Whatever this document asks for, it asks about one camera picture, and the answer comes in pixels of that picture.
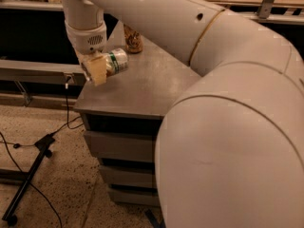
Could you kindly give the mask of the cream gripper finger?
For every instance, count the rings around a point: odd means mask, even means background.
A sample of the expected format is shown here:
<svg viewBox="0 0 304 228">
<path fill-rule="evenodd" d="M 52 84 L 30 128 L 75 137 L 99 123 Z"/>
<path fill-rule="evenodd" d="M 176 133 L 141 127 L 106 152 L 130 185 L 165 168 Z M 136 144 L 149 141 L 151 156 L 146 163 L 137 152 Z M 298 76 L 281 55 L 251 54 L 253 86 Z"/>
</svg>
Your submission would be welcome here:
<svg viewBox="0 0 304 228">
<path fill-rule="evenodd" d="M 83 61 L 85 75 L 95 86 L 106 82 L 106 58 L 103 55 L 87 57 Z"/>
</svg>

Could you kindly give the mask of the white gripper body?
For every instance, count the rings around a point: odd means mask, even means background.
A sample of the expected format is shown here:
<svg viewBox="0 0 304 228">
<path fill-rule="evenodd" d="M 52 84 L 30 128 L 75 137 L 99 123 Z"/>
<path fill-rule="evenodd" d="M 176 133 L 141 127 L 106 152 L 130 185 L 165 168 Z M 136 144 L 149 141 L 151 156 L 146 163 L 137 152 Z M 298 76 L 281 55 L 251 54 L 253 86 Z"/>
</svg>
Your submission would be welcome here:
<svg viewBox="0 0 304 228">
<path fill-rule="evenodd" d="M 76 52 L 88 55 L 104 49 L 107 41 L 105 22 L 93 29 L 76 29 L 68 23 L 65 25 L 67 38 Z"/>
</svg>

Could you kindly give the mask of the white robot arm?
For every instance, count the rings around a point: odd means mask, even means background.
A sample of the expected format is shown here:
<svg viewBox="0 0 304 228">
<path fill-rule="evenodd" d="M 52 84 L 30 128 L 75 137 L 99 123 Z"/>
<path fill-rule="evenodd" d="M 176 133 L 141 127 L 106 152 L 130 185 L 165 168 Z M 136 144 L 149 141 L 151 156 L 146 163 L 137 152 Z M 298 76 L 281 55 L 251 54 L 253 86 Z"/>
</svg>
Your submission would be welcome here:
<svg viewBox="0 0 304 228">
<path fill-rule="evenodd" d="M 304 228 L 303 62 L 202 0 L 88 0 L 198 73 L 157 137 L 166 228 Z"/>
</svg>

